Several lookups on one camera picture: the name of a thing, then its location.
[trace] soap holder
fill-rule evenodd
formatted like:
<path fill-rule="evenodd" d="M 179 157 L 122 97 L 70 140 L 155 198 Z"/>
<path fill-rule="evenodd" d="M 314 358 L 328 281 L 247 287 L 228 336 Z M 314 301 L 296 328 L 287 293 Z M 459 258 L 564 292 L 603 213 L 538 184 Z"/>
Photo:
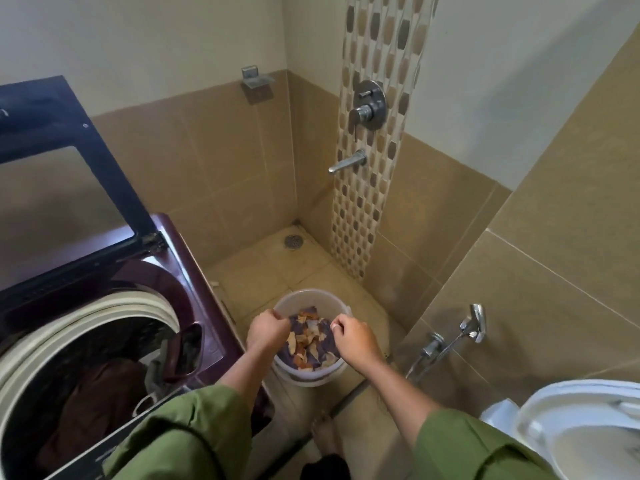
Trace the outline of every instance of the soap holder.
<path fill-rule="evenodd" d="M 258 66 L 249 66 L 242 68 L 242 82 L 249 89 L 260 88 L 275 82 L 270 75 L 260 75 Z"/>

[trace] black pants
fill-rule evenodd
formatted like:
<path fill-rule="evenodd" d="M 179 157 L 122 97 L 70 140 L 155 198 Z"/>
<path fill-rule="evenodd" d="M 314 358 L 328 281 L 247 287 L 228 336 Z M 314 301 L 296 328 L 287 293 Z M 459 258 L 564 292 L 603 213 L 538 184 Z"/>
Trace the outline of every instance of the black pants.
<path fill-rule="evenodd" d="M 300 480 L 351 480 L 347 462 L 336 454 L 322 457 L 302 468 Z"/>

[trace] floor drain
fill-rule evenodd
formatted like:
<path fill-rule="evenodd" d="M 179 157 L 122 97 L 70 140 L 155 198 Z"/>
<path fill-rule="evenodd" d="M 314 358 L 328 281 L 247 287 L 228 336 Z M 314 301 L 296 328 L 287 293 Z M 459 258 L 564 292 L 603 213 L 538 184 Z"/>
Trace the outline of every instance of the floor drain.
<path fill-rule="evenodd" d="M 286 249 L 300 249 L 302 244 L 304 244 L 305 240 L 302 239 L 301 235 L 291 234 L 284 238 L 284 247 Z"/>

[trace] white toilet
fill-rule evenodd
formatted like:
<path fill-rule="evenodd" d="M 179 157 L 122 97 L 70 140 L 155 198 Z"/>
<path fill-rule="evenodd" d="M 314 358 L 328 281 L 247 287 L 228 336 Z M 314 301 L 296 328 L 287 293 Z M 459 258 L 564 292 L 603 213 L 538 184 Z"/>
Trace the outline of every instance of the white toilet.
<path fill-rule="evenodd" d="M 551 384 L 521 407 L 509 399 L 480 419 L 536 451 L 563 480 L 640 479 L 640 384 Z"/>

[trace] floor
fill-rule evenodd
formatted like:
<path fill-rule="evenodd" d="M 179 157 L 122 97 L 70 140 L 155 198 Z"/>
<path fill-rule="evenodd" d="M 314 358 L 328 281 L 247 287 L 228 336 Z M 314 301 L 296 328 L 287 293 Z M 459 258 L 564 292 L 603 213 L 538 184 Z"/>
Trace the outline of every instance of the floor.
<path fill-rule="evenodd" d="M 284 247 L 284 238 L 290 234 L 304 238 L 299 250 Z M 302 227 L 285 228 L 206 269 L 205 275 L 228 307 L 242 340 L 254 316 L 273 307 L 292 290 L 303 288 L 324 289 L 340 297 L 354 316 L 369 323 L 385 354 L 406 334 Z M 361 380 L 363 377 L 349 367 L 336 380 L 320 387 L 297 387 L 275 374 L 269 375 L 266 384 L 272 394 L 285 396 L 284 403 L 290 409 L 286 411 L 288 429 L 293 438 L 299 438 L 308 432 L 319 411 L 331 409 Z M 373 389 L 358 396 L 338 415 L 336 423 L 352 478 L 404 480 L 409 475 L 410 452 Z M 275 478 L 297 479 L 302 466 L 318 458 L 315 445 L 310 443 Z"/>

